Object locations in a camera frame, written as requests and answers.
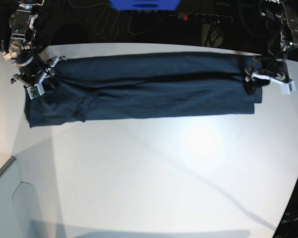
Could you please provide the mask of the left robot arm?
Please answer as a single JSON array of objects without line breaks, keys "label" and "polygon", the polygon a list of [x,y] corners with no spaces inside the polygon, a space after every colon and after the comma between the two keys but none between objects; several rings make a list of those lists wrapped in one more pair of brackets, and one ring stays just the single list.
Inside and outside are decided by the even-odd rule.
[{"label": "left robot arm", "polygon": [[257,6],[267,28],[268,54],[253,57],[252,65],[244,70],[243,87],[248,95],[253,95],[274,82],[282,94],[289,95],[296,90],[286,60],[289,52],[298,48],[297,13],[285,0],[261,0]]}]

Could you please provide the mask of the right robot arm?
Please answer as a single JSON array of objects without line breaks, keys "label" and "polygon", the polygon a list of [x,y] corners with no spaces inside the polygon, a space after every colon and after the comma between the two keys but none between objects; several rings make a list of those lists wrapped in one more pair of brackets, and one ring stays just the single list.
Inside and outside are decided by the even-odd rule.
[{"label": "right robot arm", "polygon": [[10,82],[20,82],[24,87],[32,87],[40,80],[57,78],[55,65],[57,60],[65,57],[54,57],[43,60],[40,54],[49,46],[49,41],[36,41],[38,8],[44,5],[43,0],[18,0],[18,7],[9,18],[11,36],[9,41],[1,42],[1,52],[5,60],[10,60],[19,73]]}]

